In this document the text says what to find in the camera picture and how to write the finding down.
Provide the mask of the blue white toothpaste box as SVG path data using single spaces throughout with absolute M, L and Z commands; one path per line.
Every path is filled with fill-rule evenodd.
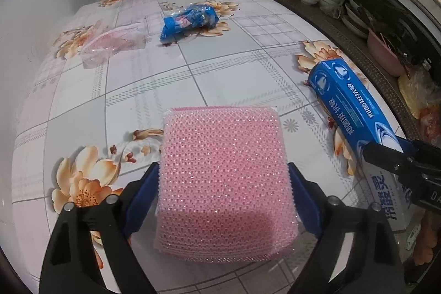
M 414 210 L 410 201 L 411 190 L 400 184 L 392 172 L 368 163 L 362 156 L 362 148 L 370 142 L 380 145 L 382 155 L 387 148 L 403 152 L 377 102 L 341 58 L 316 64 L 308 81 L 349 144 L 374 200 L 385 211 L 392 230 L 405 230 Z

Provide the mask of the pink scouring sponge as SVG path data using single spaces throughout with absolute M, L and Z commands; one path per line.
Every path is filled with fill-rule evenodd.
M 181 107 L 164 117 L 154 245 L 205 263 L 272 260 L 298 237 L 273 107 Z

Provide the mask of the clear pink plastic bag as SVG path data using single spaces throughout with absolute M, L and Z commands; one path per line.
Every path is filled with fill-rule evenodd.
M 94 69 L 104 65 L 114 55 L 145 48 L 149 41 L 146 25 L 135 22 L 112 28 L 95 37 L 80 51 L 84 69 Z

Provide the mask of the blue wrapper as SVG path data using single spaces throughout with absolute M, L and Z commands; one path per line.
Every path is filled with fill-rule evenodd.
M 164 26 L 159 40 L 162 44 L 172 43 L 188 32 L 215 28 L 219 17 L 211 5 L 191 4 L 164 18 Z

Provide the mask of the pink plastic basin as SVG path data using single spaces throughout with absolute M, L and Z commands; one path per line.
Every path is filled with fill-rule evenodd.
M 372 29 L 369 29 L 367 46 L 369 53 L 377 60 L 381 67 L 395 78 L 406 73 L 398 57 L 389 49 Z

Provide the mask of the floral tablecloth table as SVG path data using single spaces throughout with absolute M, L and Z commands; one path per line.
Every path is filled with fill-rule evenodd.
M 25 282 L 37 292 L 45 247 L 57 215 L 52 195 L 59 162 L 74 159 L 88 145 L 106 157 L 136 130 L 160 128 L 172 107 L 233 105 L 277 109 L 288 159 L 325 193 L 363 207 L 372 192 L 362 175 L 349 175 L 334 152 L 334 134 L 297 55 L 306 42 L 329 38 L 305 21 L 319 10 L 294 2 L 290 10 L 274 0 L 217 0 L 236 3 L 220 36 L 194 36 L 163 46 L 158 40 L 165 9 L 202 0 L 120 0 L 106 7 L 75 7 L 53 34 L 43 37 L 37 68 L 26 78 L 18 110 L 12 159 L 12 209 Z M 121 52 L 94 69 L 79 56 L 57 57 L 75 31 L 96 23 L 147 23 L 145 49 Z

